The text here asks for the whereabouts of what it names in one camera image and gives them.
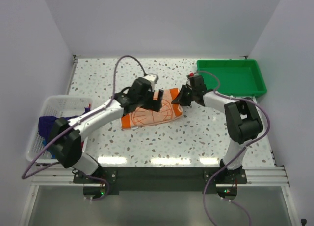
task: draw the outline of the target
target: orange towel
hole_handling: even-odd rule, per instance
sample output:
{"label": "orange towel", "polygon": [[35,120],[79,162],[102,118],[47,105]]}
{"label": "orange towel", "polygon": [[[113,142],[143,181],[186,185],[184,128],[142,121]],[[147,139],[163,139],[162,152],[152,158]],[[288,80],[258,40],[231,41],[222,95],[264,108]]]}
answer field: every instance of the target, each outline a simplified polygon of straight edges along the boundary
{"label": "orange towel", "polygon": [[[171,104],[178,93],[178,88],[165,90],[162,97],[162,107],[159,112],[137,108],[134,112],[122,117],[122,129],[152,126],[179,118],[183,114],[182,107],[177,104]],[[158,91],[154,93],[155,100],[157,100],[157,97]]]}

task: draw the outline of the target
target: table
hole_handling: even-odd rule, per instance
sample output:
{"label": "table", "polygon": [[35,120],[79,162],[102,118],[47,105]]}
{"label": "table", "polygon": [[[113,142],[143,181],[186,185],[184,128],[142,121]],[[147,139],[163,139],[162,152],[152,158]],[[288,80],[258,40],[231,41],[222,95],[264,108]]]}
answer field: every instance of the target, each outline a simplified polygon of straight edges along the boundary
{"label": "table", "polygon": [[[186,75],[196,71],[198,59],[139,59],[147,73],[159,75],[155,89],[178,87]],[[116,58],[80,58],[69,90],[70,95],[91,97],[93,107],[112,94]],[[131,86],[143,73],[132,59],[123,59],[118,67],[116,91]],[[126,167],[216,167],[229,144],[223,113],[193,103],[183,108],[184,117],[175,121],[135,130],[121,130],[120,120],[94,131],[85,152],[104,166]],[[274,167],[267,137],[248,148],[243,167]]]}

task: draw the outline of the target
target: white basket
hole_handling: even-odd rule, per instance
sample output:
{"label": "white basket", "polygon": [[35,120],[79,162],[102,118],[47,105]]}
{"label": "white basket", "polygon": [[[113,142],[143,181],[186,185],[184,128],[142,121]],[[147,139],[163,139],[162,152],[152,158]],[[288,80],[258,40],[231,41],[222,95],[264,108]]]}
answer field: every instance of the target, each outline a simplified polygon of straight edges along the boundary
{"label": "white basket", "polygon": [[[71,117],[81,115],[85,112],[85,107],[92,106],[93,100],[91,98],[82,98],[68,95],[50,96],[44,102],[40,116],[55,116],[55,117]],[[87,145],[87,139],[84,140],[82,151],[84,152]],[[31,140],[28,144],[26,159],[32,161],[36,155],[44,148],[44,138],[38,133],[38,123],[33,131]],[[45,152],[36,163],[54,163],[58,160],[52,159],[49,152]]]}

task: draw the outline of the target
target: purple cloth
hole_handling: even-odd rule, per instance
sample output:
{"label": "purple cloth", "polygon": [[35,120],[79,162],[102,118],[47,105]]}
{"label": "purple cloth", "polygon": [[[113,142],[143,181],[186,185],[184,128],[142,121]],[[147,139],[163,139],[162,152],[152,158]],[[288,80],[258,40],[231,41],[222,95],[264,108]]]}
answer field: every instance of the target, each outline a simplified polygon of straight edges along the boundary
{"label": "purple cloth", "polygon": [[[85,108],[85,113],[89,112],[90,108],[87,107]],[[71,118],[75,118],[78,116],[72,116],[72,117],[63,117],[66,120],[69,120]],[[49,135],[52,129],[52,126],[55,122],[55,120],[57,120],[58,117],[54,117],[54,116],[43,116],[43,117],[39,117],[39,121],[38,121],[38,133],[40,136],[42,136],[45,140],[49,139]]]}

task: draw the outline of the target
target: wall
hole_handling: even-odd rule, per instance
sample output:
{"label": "wall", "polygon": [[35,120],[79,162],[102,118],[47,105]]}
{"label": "wall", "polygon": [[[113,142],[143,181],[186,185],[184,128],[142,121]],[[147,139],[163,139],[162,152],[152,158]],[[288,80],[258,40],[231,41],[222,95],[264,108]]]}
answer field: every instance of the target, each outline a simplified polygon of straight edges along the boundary
{"label": "wall", "polygon": [[270,142],[285,165],[299,216],[314,222],[314,5],[281,0],[251,58],[258,60],[268,92]]}
{"label": "wall", "polygon": [[25,151],[44,99],[64,93],[72,56],[44,0],[0,0],[0,219],[18,224]]}
{"label": "wall", "polygon": [[279,0],[45,0],[74,54],[248,55]]}

